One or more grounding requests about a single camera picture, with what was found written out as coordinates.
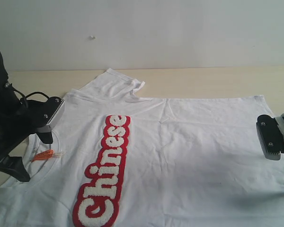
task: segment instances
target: beige table surface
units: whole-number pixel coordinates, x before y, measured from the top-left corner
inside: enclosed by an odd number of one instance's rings
[[[276,115],[284,112],[284,66],[254,68],[205,68],[168,70],[118,70],[146,82],[137,96],[168,98],[232,98],[264,95]],[[24,94],[43,91],[64,96],[78,89],[103,70],[9,72],[9,81]],[[24,141],[10,154],[22,156]],[[0,185],[8,178],[0,172]]]

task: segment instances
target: white wall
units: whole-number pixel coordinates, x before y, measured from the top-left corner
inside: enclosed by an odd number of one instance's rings
[[[284,65],[284,0],[0,0],[0,50],[9,70]]]

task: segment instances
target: sleeve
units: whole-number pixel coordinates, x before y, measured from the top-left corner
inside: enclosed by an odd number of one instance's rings
[[[113,69],[108,69],[80,89],[80,92],[98,98],[117,98],[135,93],[145,82],[128,77]]]

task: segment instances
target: orange tag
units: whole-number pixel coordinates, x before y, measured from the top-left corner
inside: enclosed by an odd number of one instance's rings
[[[33,161],[36,161],[36,160],[47,160],[49,158],[51,158],[53,156],[53,150],[46,150],[46,151],[43,151],[39,154],[36,154],[32,160]]]

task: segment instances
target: t-shirt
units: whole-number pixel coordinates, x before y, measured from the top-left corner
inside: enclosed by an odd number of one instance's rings
[[[264,97],[137,97],[143,85],[109,69],[67,93],[53,144],[29,137],[31,180],[0,187],[0,227],[284,227]],[[62,156],[30,162],[48,149]]]

